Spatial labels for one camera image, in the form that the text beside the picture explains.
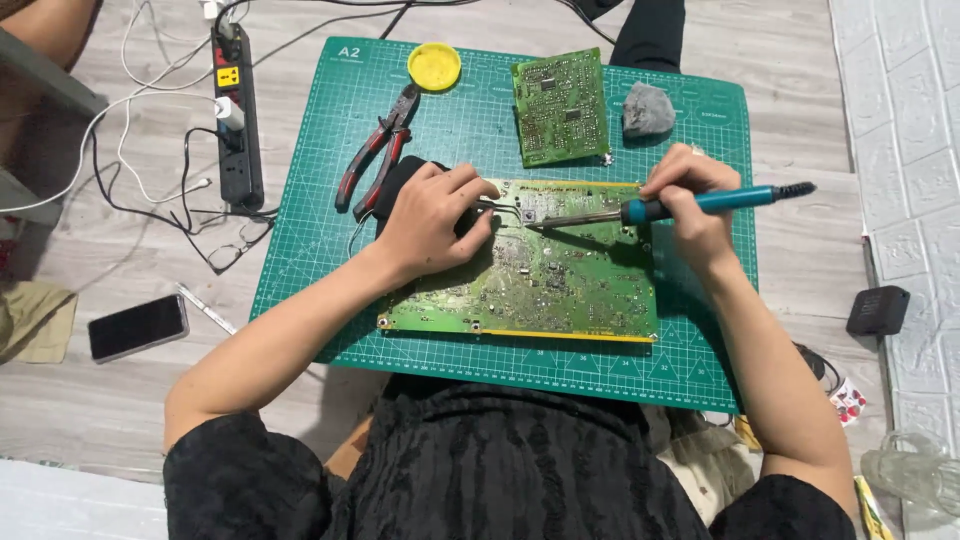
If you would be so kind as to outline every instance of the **green cutting mat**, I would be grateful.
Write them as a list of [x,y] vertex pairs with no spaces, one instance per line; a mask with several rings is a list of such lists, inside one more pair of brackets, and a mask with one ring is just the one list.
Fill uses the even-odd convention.
[[[408,84],[415,43],[331,37],[321,54],[280,213],[253,301],[251,319],[331,272],[347,259],[355,222],[333,199],[344,170]],[[469,161],[490,178],[630,182],[670,143],[700,145],[751,183],[750,129],[740,86],[711,79],[604,66],[614,162],[597,158],[523,169],[517,148],[510,65],[530,57],[460,49],[463,73],[450,91],[424,93],[404,154],[447,165]],[[667,91],[677,110],[670,137],[646,145],[620,135],[623,99],[636,81]],[[373,180],[361,179],[354,199]],[[714,351],[723,351],[716,320],[692,274],[672,253],[670,225],[653,226],[660,341],[653,345],[570,339],[390,331],[376,307],[358,315],[317,360],[334,365],[480,380],[644,403],[735,412],[736,399]],[[738,210],[733,237],[756,286],[754,213]],[[372,241],[368,224],[354,249]]]

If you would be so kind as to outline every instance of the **wooden floor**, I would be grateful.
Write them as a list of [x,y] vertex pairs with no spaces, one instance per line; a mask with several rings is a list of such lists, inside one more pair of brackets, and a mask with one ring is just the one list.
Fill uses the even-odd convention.
[[[119,62],[129,20],[127,0],[107,0],[75,74],[111,101],[134,84]],[[615,35],[631,2],[605,15],[599,26]],[[159,26],[178,37],[204,34],[193,4],[155,0]],[[280,197],[300,125],[314,65],[332,35],[375,37],[387,16],[341,20],[370,12],[320,2],[254,2],[244,21],[254,55],[263,58],[286,41],[315,29],[257,67],[257,105],[268,202]],[[757,212],[761,293],[797,341],[825,355],[854,377],[871,401],[868,413],[848,429],[858,459],[885,431],[884,390],[876,354],[843,332],[855,292],[866,285],[860,251],[860,210],[850,174],[840,85],[832,52],[827,0],[689,0],[684,72],[743,85],[753,126],[757,182],[799,179],[820,184],[816,195]],[[551,0],[483,0],[457,8],[416,8],[391,38],[430,41],[502,52],[551,55],[599,45],[570,10]],[[189,43],[164,39],[171,58]],[[152,79],[165,63],[153,31],[133,29],[128,58],[134,75]],[[208,52],[165,80],[189,82],[209,67]],[[210,81],[195,86],[208,95]],[[193,126],[212,127],[211,104],[191,97],[145,98],[132,106],[125,155],[153,197],[177,189],[182,136]],[[115,161],[124,125],[122,107],[99,134],[101,166]],[[71,168],[76,146],[45,150]],[[211,137],[192,144],[189,184],[213,175]],[[69,197],[60,225],[45,243],[26,246],[17,267],[40,280],[80,293],[74,337],[62,365],[0,366],[0,454],[53,459],[81,470],[159,481],[163,397],[177,376],[220,342],[219,327],[188,307],[191,334],[181,341],[98,366],[89,359],[85,325],[96,317],[174,291],[185,282],[234,324],[245,322],[266,252],[262,243],[223,277],[216,278],[177,231],[110,209],[84,165],[83,182]],[[112,178],[111,168],[108,180]],[[56,179],[43,179],[55,184]],[[113,185],[122,203],[147,209],[133,176]],[[191,195],[191,205],[219,207],[216,187]],[[171,209],[174,205],[165,205]],[[237,237],[238,224],[218,225],[202,248],[212,251]],[[36,257],[30,256],[31,250]],[[302,438],[329,456],[367,406],[384,375],[314,365],[263,411],[267,425]]]

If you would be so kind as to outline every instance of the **pliers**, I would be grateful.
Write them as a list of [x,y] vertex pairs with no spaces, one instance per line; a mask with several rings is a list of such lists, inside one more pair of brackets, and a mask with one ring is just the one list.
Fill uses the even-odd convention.
[[363,176],[367,166],[370,165],[373,156],[386,145],[387,156],[383,159],[380,171],[376,173],[376,178],[373,180],[370,189],[367,190],[367,194],[353,207],[353,217],[359,222],[367,212],[373,209],[376,198],[380,195],[380,186],[383,184],[383,179],[387,177],[390,169],[396,165],[400,158],[400,151],[403,149],[403,143],[410,138],[410,128],[407,125],[410,123],[410,117],[419,102],[420,87],[415,84],[407,85],[400,92],[399,97],[396,98],[396,103],[390,109],[390,114],[386,118],[377,118],[379,125],[376,131],[373,132],[373,135],[370,135],[367,142],[357,152],[356,157],[347,167],[344,177],[340,180],[340,186],[337,188],[337,198],[333,204],[338,212],[344,213],[347,211],[350,197],[353,196],[353,190],[357,187],[360,177]]

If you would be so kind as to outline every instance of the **yellow container lid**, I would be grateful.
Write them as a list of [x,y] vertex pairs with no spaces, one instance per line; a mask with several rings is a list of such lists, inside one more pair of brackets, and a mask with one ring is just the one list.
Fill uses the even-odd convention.
[[460,55],[446,43],[424,43],[407,58],[407,71],[425,90],[444,90],[460,77]]

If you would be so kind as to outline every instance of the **power strip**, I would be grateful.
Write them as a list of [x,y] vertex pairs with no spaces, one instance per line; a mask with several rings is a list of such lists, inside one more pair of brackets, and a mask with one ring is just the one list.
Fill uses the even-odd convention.
[[[263,207],[263,171],[260,164],[260,139],[256,126],[256,98],[253,91],[253,66],[250,40],[243,28],[231,24],[233,39],[230,50],[224,51],[213,39],[213,69],[215,97],[228,97],[243,111],[244,129],[239,133],[236,148],[229,148],[221,140],[220,148],[220,197],[230,204],[235,212],[259,210]],[[217,130],[227,133],[227,126],[217,122]]]

